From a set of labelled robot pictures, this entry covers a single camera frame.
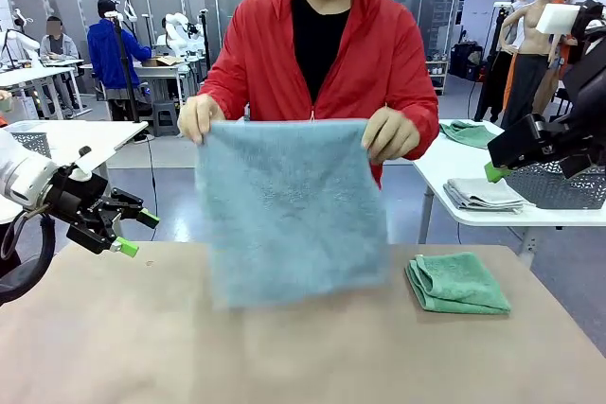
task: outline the black cap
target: black cap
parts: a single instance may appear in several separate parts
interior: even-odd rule
[[[113,0],[98,0],[97,12],[99,18],[105,18],[105,13],[108,11],[116,11],[116,2]]]

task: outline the brown table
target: brown table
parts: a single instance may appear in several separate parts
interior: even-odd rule
[[[406,259],[474,251],[509,317],[424,312]],[[213,311],[205,246],[142,243],[135,259],[71,245],[0,308],[10,404],[586,404],[606,360],[506,248],[395,248],[393,282],[279,309]]]

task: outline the basket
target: basket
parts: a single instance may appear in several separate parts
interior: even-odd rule
[[[606,202],[604,167],[566,180],[554,162],[524,167],[505,180],[520,196],[546,210],[599,210]]]
[[[40,153],[46,158],[52,158],[45,132],[13,132],[12,137],[26,149]]]

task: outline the folded cloth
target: folded cloth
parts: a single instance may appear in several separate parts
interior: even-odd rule
[[[473,125],[456,120],[450,125],[439,124],[439,130],[455,142],[478,149],[487,149],[496,134],[489,132],[484,125]]]
[[[361,146],[365,124],[213,124],[196,173],[216,307],[386,281],[386,218]]]
[[[484,211],[519,210],[528,202],[501,180],[449,179],[444,191],[457,208]]]
[[[473,253],[417,255],[406,276],[423,309],[464,314],[509,314],[499,284]]]

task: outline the folded green towel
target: folded green towel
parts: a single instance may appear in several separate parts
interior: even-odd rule
[[[455,142],[478,149],[487,149],[489,142],[496,137],[484,125],[472,125],[460,120],[450,125],[440,123],[439,130]]]
[[[417,255],[406,276],[423,309],[463,314],[509,314],[499,284],[473,253]]]

